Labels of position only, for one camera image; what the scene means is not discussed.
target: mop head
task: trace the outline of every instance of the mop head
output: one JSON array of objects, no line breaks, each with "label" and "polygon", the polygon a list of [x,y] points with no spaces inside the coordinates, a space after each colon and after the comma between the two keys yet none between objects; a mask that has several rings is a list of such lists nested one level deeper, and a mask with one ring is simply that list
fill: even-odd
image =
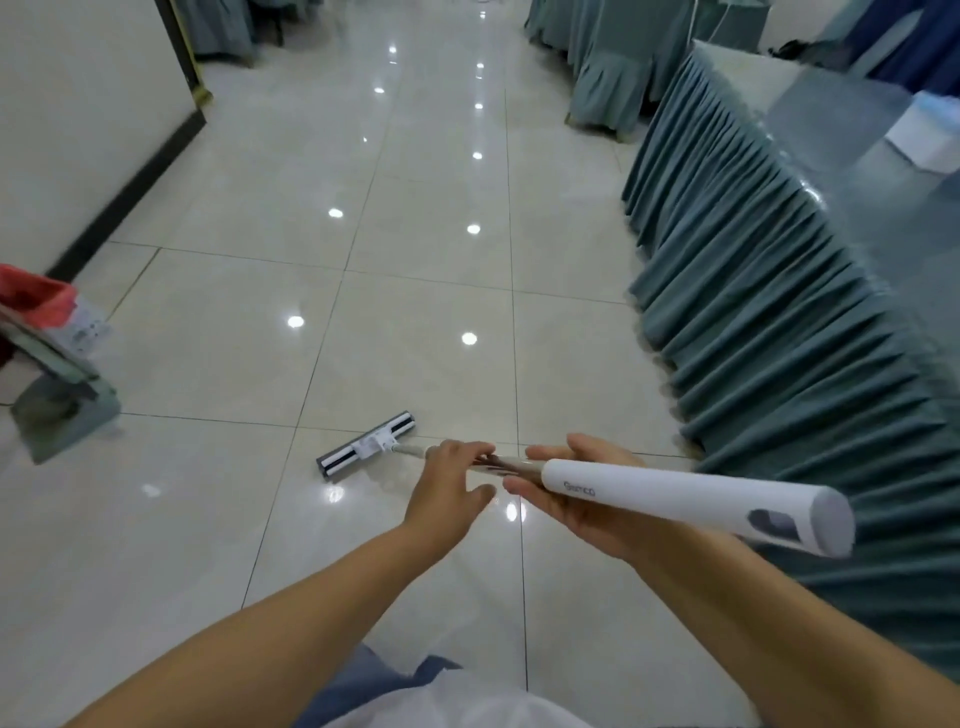
[{"label": "mop head", "polygon": [[382,425],[374,427],[370,432],[365,432],[346,445],[341,445],[326,455],[318,457],[317,465],[320,467],[320,472],[329,480],[354,463],[389,450],[397,437],[412,430],[416,424],[413,415],[409,412],[401,412]]}]

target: mop handle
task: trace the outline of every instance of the mop handle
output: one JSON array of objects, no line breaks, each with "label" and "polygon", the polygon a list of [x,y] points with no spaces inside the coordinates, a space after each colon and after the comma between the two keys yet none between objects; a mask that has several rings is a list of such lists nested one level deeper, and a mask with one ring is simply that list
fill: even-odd
[{"label": "mop handle", "polygon": [[850,556],[855,538],[850,503],[827,486],[559,459],[540,481],[553,493],[817,556]]}]

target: white shirt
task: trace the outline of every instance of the white shirt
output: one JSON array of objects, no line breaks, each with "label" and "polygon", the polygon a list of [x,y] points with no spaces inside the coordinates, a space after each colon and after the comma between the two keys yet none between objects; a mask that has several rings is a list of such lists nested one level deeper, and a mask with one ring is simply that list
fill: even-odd
[{"label": "white shirt", "polygon": [[388,692],[328,728],[590,728],[549,700],[488,685],[464,669],[444,670],[423,688]]}]

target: tissue box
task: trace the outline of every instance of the tissue box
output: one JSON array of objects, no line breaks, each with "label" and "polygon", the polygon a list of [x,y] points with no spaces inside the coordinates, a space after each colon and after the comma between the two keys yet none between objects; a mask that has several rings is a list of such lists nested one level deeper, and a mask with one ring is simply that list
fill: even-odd
[{"label": "tissue box", "polygon": [[921,91],[887,139],[921,169],[949,175],[960,169],[960,99]]}]

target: wall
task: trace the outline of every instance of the wall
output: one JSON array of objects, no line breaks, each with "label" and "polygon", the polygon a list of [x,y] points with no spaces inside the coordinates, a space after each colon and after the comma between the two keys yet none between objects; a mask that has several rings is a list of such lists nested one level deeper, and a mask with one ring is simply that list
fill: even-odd
[{"label": "wall", "polygon": [[42,273],[194,109],[154,0],[4,0],[0,262]]},{"label": "wall", "polygon": [[760,50],[780,48],[786,41],[816,40],[851,0],[773,0]]}]

